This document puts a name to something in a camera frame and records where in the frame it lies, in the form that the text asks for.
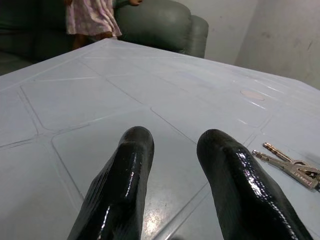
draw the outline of pink dress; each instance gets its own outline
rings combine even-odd
[[[73,0],[66,9],[66,30],[68,34],[95,36],[112,32],[121,36],[114,18],[113,0]]]

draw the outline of white wall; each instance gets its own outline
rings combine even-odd
[[[320,0],[262,0],[235,64],[320,89]]]
[[[205,58],[234,64],[258,0],[175,0],[209,23]]]

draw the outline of child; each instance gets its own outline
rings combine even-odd
[[[138,6],[143,0],[129,0]],[[114,18],[113,0],[64,0],[66,29],[75,35],[72,50],[83,47],[88,36],[98,40],[119,37],[121,31]]]

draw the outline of gray sofa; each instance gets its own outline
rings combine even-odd
[[[205,55],[208,23],[172,0],[144,0],[134,7],[115,1],[122,41],[199,58]],[[0,75],[71,49],[63,0],[0,1]]]

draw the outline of white plastic table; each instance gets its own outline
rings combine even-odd
[[[270,142],[320,168],[320,91],[297,80],[103,40],[0,76],[0,238],[64,240],[89,185],[130,127],[155,156],[142,239],[222,240],[199,136]],[[260,162],[315,240],[320,194]]]

